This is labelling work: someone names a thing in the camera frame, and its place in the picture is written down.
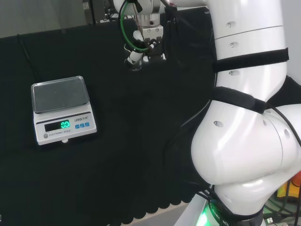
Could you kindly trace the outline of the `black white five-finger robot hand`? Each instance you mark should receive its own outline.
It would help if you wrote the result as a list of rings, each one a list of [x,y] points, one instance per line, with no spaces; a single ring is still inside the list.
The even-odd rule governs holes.
[[[166,61],[163,47],[163,26],[139,27],[133,32],[133,37],[126,41],[125,49],[129,55],[125,64],[133,71],[149,66],[151,63]]]

